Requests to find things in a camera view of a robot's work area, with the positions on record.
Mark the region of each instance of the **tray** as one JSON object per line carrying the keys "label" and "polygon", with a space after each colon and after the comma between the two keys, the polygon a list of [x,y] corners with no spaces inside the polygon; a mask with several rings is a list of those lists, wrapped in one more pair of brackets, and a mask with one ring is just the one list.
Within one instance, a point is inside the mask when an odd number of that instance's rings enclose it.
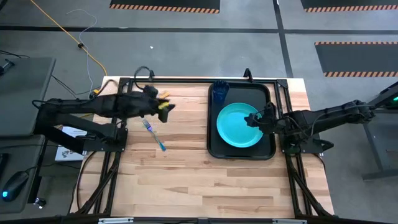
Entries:
{"label": "tray", "polygon": [[217,131],[217,117],[220,111],[231,103],[247,103],[258,111],[263,110],[271,101],[268,88],[260,83],[229,82],[229,91],[224,104],[213,103],[213,85],[208,94],[207,150],[220,159],[267,160],[275,154],[275,135],[263,135],[259,142],[251,147],[238,148],[226,143]]}

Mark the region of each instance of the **butcher block table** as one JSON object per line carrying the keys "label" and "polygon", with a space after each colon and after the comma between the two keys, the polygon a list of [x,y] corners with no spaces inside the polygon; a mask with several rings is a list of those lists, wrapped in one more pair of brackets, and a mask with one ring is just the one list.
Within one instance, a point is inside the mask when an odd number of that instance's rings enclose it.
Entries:
{"label": "butcher block table", "polygon": [[[119,78],[105,77],[103,82],[108,79],[118,82]],[[246,82],[243,79],[237,78],[237,81]],[[290,78],[287,81],[293,110],[309,110],[304,80]],[[285,156],[280,151],[278,139],[275,156],[267,161],[216,159],[206,148],[210,83],[154,81],[153,85],[159,93],[168,91],[168,99],[176,104],[167,123],[161,123],[157,115],[145,117],[167,150],[160,149],[141,118],[127,120],[129,136],[126,150],[121,154],[113,217],[294,217]],[[273,85],[266,86],[276,105]],[[117,89],[110,83],[102,94],[116,93]],[[280,94],[286,113],[282,89]],[[94,121],[109,123],[110,119],[95,116]],[[84,169],[80,184],[81,204],[98,185],[103,157],[104,153],[96,153]],[[302,159],[308,188],[326,211],[333,213],[322,163],[312,154],[302,154]],[[305,211],[302,192],[297,188],[300,209]],[[108,188],[104,191],[101,211],[107,194]],[[71,207],[71,212],[74,211],[75,202]]]}

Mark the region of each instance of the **floor mat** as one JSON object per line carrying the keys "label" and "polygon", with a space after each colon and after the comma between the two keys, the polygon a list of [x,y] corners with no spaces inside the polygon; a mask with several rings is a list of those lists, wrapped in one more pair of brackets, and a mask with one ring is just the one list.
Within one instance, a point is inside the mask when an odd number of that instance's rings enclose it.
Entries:
{"label": "floor mat", "polygon": [[316,42],[326,77],[398,77],[398,42]]}
{"label": "floor mat", "polygon": [[220,12],[220,0],[112,0],[111,9],[136,9],[148,11]]}
{"label": "floor mat", "polygon": [[306,12],[341,12],[397,9],[398,0],[301,0]]}

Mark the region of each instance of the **paper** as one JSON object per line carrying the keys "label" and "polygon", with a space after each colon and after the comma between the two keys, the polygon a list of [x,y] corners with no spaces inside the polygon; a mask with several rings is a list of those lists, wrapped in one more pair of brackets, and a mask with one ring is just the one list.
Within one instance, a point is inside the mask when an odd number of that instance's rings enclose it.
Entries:
{"label": "paper", "polygon": [[[82,131],[80,129],[71,128],[71,127],[63,127],[62,131],[72,137],[76,136],[85,136],[87,134],[86,131]],[[59,146],[57,149],[57,154],[55,155],[55,161],[57,162],[66,162],[66,161],[82,161],[86,151],[83,151],[83,155],[73,152],[63,146]]]}

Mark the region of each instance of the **teal plate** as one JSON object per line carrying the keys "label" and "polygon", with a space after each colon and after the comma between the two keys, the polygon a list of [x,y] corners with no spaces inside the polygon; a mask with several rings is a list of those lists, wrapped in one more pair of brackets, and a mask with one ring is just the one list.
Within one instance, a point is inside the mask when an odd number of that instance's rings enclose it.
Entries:
{"label": "teal plate", "polygon": [[244,117],[257,110],[245,103],[232,103],[224,107],[217,117],[217,130],[221,138],[235,147],[250,147],[260,141],[263,133],[249,127]]}

